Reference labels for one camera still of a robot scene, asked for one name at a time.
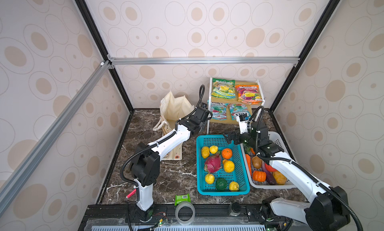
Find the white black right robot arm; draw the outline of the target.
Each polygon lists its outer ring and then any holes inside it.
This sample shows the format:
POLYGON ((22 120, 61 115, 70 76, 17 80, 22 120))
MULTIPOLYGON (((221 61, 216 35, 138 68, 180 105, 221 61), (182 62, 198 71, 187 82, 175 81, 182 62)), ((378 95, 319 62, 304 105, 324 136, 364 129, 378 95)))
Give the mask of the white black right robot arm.
POLYGON ((337 231, 354 221, 362 231, 363 225, 348 204, 347 193, 341 187, 331 187, 295 162, 285 150, 270 139, 265 124, 240 122, 239 132, 225 132, 229 144, 244 144, 253 148, 266 165, 284 175, 307 202, 271 198, 267 205, 276 216, 284 216, 307 224, 313 231, 337 231))

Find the pink dragon fruit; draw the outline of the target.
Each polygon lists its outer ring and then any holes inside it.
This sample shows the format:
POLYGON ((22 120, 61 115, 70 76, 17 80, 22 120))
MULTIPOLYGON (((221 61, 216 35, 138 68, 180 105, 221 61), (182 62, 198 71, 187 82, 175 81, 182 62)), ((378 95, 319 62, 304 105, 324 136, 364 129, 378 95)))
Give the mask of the pink dragon fruit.
POLYGON ((221 169, 221 157, 218 153, 210 156, 205 161, 204 170, 210 174, 217 172, 221 169))

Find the cream canvas grocery bag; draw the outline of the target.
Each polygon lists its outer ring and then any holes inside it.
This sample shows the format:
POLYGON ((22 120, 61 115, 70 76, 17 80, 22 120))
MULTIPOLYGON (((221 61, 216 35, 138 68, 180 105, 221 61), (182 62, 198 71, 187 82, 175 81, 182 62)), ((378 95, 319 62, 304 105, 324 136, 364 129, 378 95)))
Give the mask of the cream canvas grocery bag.
POLYGON ((173 93, 169 92, 161 100, 160 119, 153 131, 162 131, 165 136, 175 128, 176 121, 191 113, 194 108, 186 96, 175 98, 173 93))

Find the green yellow snack bag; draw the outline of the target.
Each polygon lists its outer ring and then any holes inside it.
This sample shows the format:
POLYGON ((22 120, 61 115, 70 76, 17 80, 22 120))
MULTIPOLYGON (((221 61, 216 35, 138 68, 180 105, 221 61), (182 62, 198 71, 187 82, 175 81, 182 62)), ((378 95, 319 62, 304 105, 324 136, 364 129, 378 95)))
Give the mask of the green yellow snack bag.
POLYGON ((221 99, 235 99, 235 80, 213 78, 212 96, 221 99))

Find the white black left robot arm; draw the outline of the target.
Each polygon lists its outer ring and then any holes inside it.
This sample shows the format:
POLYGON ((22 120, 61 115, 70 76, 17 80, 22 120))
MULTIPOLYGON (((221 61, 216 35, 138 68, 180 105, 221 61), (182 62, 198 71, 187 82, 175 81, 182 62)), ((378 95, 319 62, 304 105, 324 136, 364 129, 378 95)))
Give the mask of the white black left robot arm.
POLYGON ((149 144, 140 143, 135 153, 123 164, 120 177, 124 182, 134 185, 136 214, 140 221, 147 222, 153 216, 153 185, 160 175, 163 158, 202 131, 212 116, 206 104, 197 106, 190 114, 179 119, 170 133, 149 144))

